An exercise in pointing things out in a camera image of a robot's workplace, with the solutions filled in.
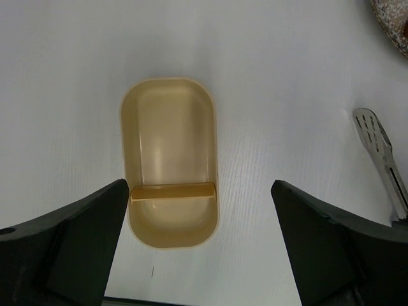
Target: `white table surface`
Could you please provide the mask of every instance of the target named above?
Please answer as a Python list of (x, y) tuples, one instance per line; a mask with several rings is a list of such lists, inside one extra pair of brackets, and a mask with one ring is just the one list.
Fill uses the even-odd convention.
[(107, 296), (299, 305), (275, 179), (388, 223), (351, 111), (377, 113), (408, 182), (408, 61), (367, 2), (21, 0), (0, 4), (0, 228), (124, 177), (121, 99), (161, 76), (215, 99), (221, 222), (202, 246), (157, 251), (125, 221)]

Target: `plastic container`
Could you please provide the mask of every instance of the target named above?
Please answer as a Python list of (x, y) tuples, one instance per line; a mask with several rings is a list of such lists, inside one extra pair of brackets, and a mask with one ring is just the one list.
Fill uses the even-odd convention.
[(135, 85), (122, 103), (128, 221), (157, 248), (202, 244), (218, 225), (217, 139), (209, 93), (186, 78)]

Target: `slotted spatula head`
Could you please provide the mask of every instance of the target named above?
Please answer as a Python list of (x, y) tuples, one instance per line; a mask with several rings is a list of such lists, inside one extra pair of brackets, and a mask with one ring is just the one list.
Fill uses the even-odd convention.
[(386, 159), (392, 153), (390, 139), (372, 110), (357, 108), (353, 111), (360, 140), (372, 157)]

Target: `screw hole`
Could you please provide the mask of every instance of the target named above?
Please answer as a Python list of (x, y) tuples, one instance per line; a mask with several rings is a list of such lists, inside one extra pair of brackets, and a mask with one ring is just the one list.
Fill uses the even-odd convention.
[(0, 235), (10, 234), (10, 233), (13, 233), (14, 231), (15, 231), (15, 228), (3, 228), (3, 229), (0, 229)]

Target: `metal spatula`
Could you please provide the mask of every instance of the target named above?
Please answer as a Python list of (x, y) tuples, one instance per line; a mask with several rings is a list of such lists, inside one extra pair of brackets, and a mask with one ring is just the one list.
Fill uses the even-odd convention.
[(393, 157), (393, 147), (375, 113), (368, 108), (353, 111), (360, 140), (370, 153), (377, 170), (384, 182), (395, 212), (400, 220), (408, 216), (408, 193), (402, 182)]

